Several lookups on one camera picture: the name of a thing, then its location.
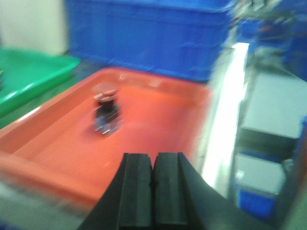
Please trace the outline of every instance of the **blue crate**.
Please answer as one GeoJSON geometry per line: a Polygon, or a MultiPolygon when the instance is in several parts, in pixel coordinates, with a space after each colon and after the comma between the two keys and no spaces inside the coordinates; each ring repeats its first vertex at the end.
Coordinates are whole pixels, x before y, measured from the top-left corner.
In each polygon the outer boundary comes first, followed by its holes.
{"type": "Polygon", "coordinates": [[[257,40],[262,24],[263,20],[240,20],[237,27],[237,41],[251,43],[257,40]]]}
{"type": "Polygon", "coordinates": [[[235,0],[66,0],[70,52],[83,59],[206,81],[235,0]]]}
{"type": "Polygon", "coordinates": [[[276,10],[307,12],[306,0],[282,0],[276,7],[276,10]]]}
{"type": "Polygon", "coordinates": [[[237,206],[254,217],[267,220],[275,206],[276,198],[266,197],[238,189],[237,206]]]}

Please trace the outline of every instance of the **orange tray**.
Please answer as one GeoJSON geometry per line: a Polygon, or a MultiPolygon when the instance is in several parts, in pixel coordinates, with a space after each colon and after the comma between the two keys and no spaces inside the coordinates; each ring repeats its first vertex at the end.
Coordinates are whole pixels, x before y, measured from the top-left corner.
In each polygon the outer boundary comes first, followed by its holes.
{"type": "Polygon", "coordinates": [[[96,72],[0,130],[0,170],[9,178],[91,207],[122,155],[184,152],[193,160],[211,90],[202,84],[120,68],[96,72]],[[92,87],[120,84],[122,127],[94,131],[92,87]]]}

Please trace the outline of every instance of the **plastic tray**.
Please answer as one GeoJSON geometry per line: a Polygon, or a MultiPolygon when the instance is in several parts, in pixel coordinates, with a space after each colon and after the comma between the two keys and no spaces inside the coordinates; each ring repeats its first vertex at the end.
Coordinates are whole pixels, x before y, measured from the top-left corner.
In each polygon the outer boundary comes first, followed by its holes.
{"type": "Polygon", "coordinates": [[[211,90],[202,84],[108,68],[79,82],[0,130],[0,170],[77,203],[93,205],[108,187],[124,152],[184,152],[193,160],[211,90]],[[91,88],[120,83],[122,127],[94,132],[91,88]]]}
{"type": "Polygon", "coordinates": [[[233,0],[66,0],[70,52],[111,66],[206,81],[233,0]]]}
{"type": "Polygon", "coordinates": [[[0,117],[68,79],[78,64],[74,57],[0,48],[0,117]]]}
{"type": "Polygon", "coordinates": [[[56,85],[55,87],[45,91],[44,93],[39,94],[30,101],[20,105],[18,108],[9,111],[5,115],[0,116],[0,129],[12,123],[13,121],[17,120],[18,118],[22,117],[26,113],[32,111],[33,109],[37,108],[41,104],[55,97],[59,93],[65,91],[66,89],[68,89],[69,87],[73,86],[76,83],[77,83],[76,79],[69,78],[68,80],[65,80],[59,85],[56,85]]]}

